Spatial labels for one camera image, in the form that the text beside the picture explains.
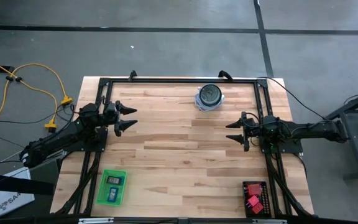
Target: yellow extension cord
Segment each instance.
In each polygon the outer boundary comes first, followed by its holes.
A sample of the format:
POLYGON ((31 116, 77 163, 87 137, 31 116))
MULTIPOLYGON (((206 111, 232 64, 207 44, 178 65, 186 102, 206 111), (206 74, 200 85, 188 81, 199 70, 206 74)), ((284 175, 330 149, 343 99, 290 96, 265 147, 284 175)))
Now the yellow extension cord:
MULTIPOLYGON (((42 65, 42 64, 39 64, 39 63, 29 63, 29 64, 25 64, 25 65, 21 65, 19 67, 17 67, 13 72, 10 72, 8 70, 6 70, 5 68, 3 68, 2 66, 0 66, 0 69, 4 70, 6 73, 10 74, 11 77, 14 77, 14 78, 17 78, 17 76, 15 75, 15 73, 21 69, 21 68, 24 68, 24 67, 28 67, 28 66, 39 66, 39 67, 43 67, 43 68, 46 68, 48 70, 50 70, 53 74, 55 74, 55 76, 58 78, 59 82, 60 82, 60 86, 62 87, 62 90, 63 90, 63 95, 64 95, 64 99, 61 101, 61 104, 65 105, 65 104, 69 104, 73 101, 72 98, 68 97, 66 95, 66 91, 65 91, 65 87, 63 86, 63 82, 62 80, 60 79, 59 75, 53 71, 51 68, 49 68, 48 66, 46 65, 42 65)), ((6 100, 6 94, 7 94, 7 88, 9 86, 9 83, 11 81, 7 81, 6 84, 5 84, 5 89, 4 89, 4 96, 3 96, 3 99, 2 99, 2 104, 1 104, 1 107, 0 107, 0 114, 1 114, 1 111, 2 109, 4 108, 4 105, 5 105, 5 100, 6 100)), ((28 85, 27 83, 25 83, 23 80, 20 81, 23 85, 25 85, 27 88, 30 88, 31 90, 35 90, 35 91, 39 91, 41 93, 45 93, 47 95, 49 95, 50 97, 53 98, 54 102, 55 102, 55 111, 57 111, 57 101, 56 101, 56 98, 49 92, 45 91, 45 90, 40 90, 38 88, 34 88, 30 85, 28 85)), ((56 113, 53 115, 52 119, 49 121, 48 124, 45 125, 46 128, 56 128, 56 124, 55 124, 55 117, 56 117, 56 113)))

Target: cable plug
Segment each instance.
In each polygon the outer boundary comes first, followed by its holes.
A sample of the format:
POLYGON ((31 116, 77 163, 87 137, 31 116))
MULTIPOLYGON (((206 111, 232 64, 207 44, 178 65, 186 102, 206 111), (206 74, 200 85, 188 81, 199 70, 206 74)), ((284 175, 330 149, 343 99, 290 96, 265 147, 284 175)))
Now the cable plug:
POLYGON ((49 133, 55 133, 57 128, 57 125, 55 124, 55 121, 53 119, 51 119, 49 123, 45 124, 44 126, 48 129, 49 133))
POLYGON ((64 99, 60 102, 63 105, 68 105, 73 101, 73 98, 65 96, 64 99))

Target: red block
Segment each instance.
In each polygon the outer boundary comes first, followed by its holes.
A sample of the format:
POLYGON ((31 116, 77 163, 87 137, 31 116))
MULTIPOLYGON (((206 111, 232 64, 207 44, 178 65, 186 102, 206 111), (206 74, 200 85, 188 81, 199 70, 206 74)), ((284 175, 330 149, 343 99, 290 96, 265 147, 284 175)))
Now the red block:
POLYGON ((259 203, 259 199, 254 195, 251 198, 248 198, 248 203, 253 207, 259 203))
POLYGON ((247 190, 248 190, 248 196, 260 195, 262 193, 260 184, 249 184, 247 185, 247 190))
POLYGON ((262 211, 262 209, 264 209, 264 206, 258 202, 258 204, 256 204, 253 208, 252 208, 252 211, 255 213, 255 214, 258 214, 260 211, 262 211))

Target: concrete floor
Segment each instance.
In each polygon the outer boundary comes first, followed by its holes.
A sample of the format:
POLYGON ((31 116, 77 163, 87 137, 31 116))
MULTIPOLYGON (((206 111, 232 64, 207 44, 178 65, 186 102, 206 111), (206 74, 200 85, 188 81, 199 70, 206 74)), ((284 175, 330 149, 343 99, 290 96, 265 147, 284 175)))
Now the concrete floor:
MULTIPOLYGON (((260 5, 266 29, 358 29, 358 1, 260 0, 260 5)), ((250 0, 0 0, 0 23, 257 28, 250 0)), ((328 114, 358 94, 358 36, 268 35, 267 42, 275 77, 284 78, 288 89, 319 113, 328 114)), ((131 70, 140 76, 215 77, 220 70, 234 77, 265 75, 258 34, 0 31, 0 64, 31 62, 55 69, 73 97, 85 75, 128 75, 131 70)), ((46 70, 25 68, 19 74, 62 97, 46 70)), ((0 103, 4 77, 0 74, 0 103)), ((295 122, 318 121, 291 98, 290 106, 295 122)), ((52 108, 48 96, 12 83, 0 119, 35 121, 53 113, 52 108)), ((0 136, 26 145, 46 136, 42 126, 0 123, 0 136)), ((342 180, 357 170, 348 144, 307 140, 303 147, 315 213, 358 221, 358 181, 342 180)), ((0 160, 19 151, 0 141, 0 160)), ((1 164, 0 174, 19 166, 1 164)))

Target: green tray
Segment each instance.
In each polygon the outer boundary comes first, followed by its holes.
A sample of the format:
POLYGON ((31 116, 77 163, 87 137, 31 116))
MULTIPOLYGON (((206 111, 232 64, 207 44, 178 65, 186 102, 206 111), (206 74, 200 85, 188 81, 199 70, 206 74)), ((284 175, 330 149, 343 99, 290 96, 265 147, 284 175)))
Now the green tray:
POLYGON ((111 205, 111 206, 120 206, 122 203, 122 198, 124 197, 125 183, 127 180, 127 172, 124 170, 103 170, 102 179, 99 186, 99 193, 96 203, 100 205, 111 205), (123 179, 121 185, 108 184, 108 176, 120 177, 123 179), (108 197, 110 194, 110 188, 118 188, 118 194, 115 202, 109 202, 108 197))

